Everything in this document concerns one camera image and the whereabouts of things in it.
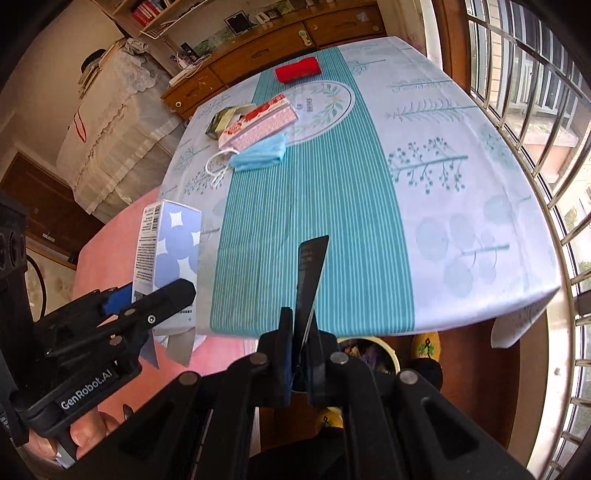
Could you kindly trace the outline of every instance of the cable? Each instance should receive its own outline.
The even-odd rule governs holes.
[[[28,254],[27,261],[33,266],[35,272],[37,272],[39,282],[41,283],[41,293],[43,294],[43,301],[41,302],[41,316],[39,318],[42,319],[45,316],[45,309],[47,307],[47,290],[45,289],[45,282],[43,281],[43,275],[41,275],[41,269],[39,268],[39,265],[37,265],[37,262],[35,262]]]

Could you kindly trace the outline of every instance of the white tablecloth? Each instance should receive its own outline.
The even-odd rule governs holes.
[[[282,86],[270,70],[202,105],[173,157],[160,197],[203,212],[198,331],[275,328],[279,308],[293,306],[295,246],[329,233],[321,328],[386,335],[497,317],[493,346],[512,345],[560,275],[543,212],[503,139],[400,39],[314,55],[321,76]],[[214,189],[204,172],[217,151],[204,134],[212,116],[282,91],[300,116],[284,164],[230,172]]]

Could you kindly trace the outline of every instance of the plant pattern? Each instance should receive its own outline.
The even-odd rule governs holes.
[[[484,204],[484,218],[494,225],[512,225],[517,221],[519,204],[527,200],[531,200],[531,195],[519,196],[514,202],[510,201],[506,193],[494,195]]]
[[[200,108],[199,113],[195,115],[193,118],[200,119],[204,116],[211,115],[214,112],[219,112],[223,108],[223,105],[226,102],[226,100],[228,100],[230,97],[231,95],[228,95],[227,93],[218,95],[217,97],[212,99],[211,103],[205,105],[203,109]]]
[[[351,73],[353,75],[355,75],[356,77],[358,77],[363,72],[368,71],[368,69],[369,69],[368,65],[370,65],[372,63],[380,63],[382,61],[386,61],[386,59],[366,61],[366,62],[360,62],[359,60],[349,60],[347,62],[347,66],[349,67],[349,70],[351,71]]]
[[[438,100],[419,100],[411,102],[410,106],[402,110],[398,108],[395,112],[386,113],[386,118],[393,120],[431,120],[440,124],[444,122],[463,122],[465,111],[472,108],[478,108],[476,105],[460,106],[455,105],[449,98]]]
[[[467,155],[458,155],[447,142],[435,137],[427,140],[423,146],[416,142],[409,142],[406,148],[397,148],[386,158],[388,170],[394,183],[400,182],[400,175],[405,173],[404,179],[408,185],[416,187],[421,184],[425,194],[429,195],[437,181],[445,190],[455,189],[459,192],[466,188],[462,181],[462,162]]]
[[[392,89],[393,93],[406,90],[423,90],[423,89],[440,89],[441,87],[453,86],[453,80],[430,80],[425,78],[401,80],[398,83],[388,85],[388,88]]]
[[[482,124],[478,129],[478,138],[488,158],[507,170],[520,170],[517,160],[509,147],[492,125]]]
[[[227,162],[228,160],[223,155],[214,158],[210,163],[210,171],[216,173],[222,168],[225,168]],[[217,190],[228,178],[230,178],[230,175],[226,174],[220,183],[212,186],[213,177],[205,171],[205,165],[203,165],[201,171],[185,184],[183,194],[186,196],[190,196],[193,193],[203,195],[206,190]]]
[[[458,298],[472,291],[475,276],[487,285],[496,279],[496,262],[509,244],[495,241],[489,230],[477,235],[464,215],[453,215],[448,227],[435,218],[425,218],[415,232],[421,255],[432,262],[444,261],[443,282]]]
[[[195,150],[193,147],[186,149],[174,163],[173,170],[177,172],[184,172],[185,169],[191,164],[193,157],[198,153],[207,150],[209,147],[210,145],[203,147],[201,150]]]
[[[339,50],[343,53],[348,53],[350,51],[369,51],[377,46],[379,46],[377,43],[349,43],[348,45],[343,45],[339,47]]]
[[[309,123],[296,125],[294,128],[296,135],[308,129],[330,125],[344,110],[345,98],[341,95],[343,92],[340,86],[331,83],[321,83],[311,90],[310,93],[325,95],[329,103],[320,112],[316,113]]]

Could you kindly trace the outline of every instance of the screw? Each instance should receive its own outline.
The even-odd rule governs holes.
[[[267,356],[262,352],[255,352],[251,355],[251,363],[253,365],[265,365],[267,363]]]
[[[418,381],[418,376],[412,370],[402,370],[400,372],[400,380],[407,385],[414,385]]]
[[[344,352],[333,352],[330,354],[330,361],[337,365],[344,365],[349,361],[349,355]]]
[[[183,372],[180,374],[178,381],[181,385],[189,386],[194,385],[199,380],[199,375],[195,372]]]

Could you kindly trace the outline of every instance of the red book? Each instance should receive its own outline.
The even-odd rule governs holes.
[[[140,5],[140,6],[138,7],[138,9],[139,9],[139,11],[140,11],[140,12],[142,12],[142,13],[144,14],[144,16],[145,16],[146,18],[148,18],[148,20],[150,20],[150,21],[151,21],[151,20],[153,20],[154,18],[156,18],[156,17],[154,16],[154,14],[153,14],[153,13],[152,13],[150,10],[148,10],[146,7],[144,7],[143,5]]]
[[[132,11],[131,15],[140,23],[140,25],[142,25],[142,27],[145,27],[150,23],[150,20],[148,20],[148,18],[139,10],[139,8],[136,8],[134,11]]]
[[[149,2],[148,0],[141,2],[140,6],[147,8],[150,12],[152,12],[152,14],[154,15],[154,18],[156,18],[157,16],[160,15],[160,12],[158,11],[158,9],[154,5],[152,5],[152,2]]]

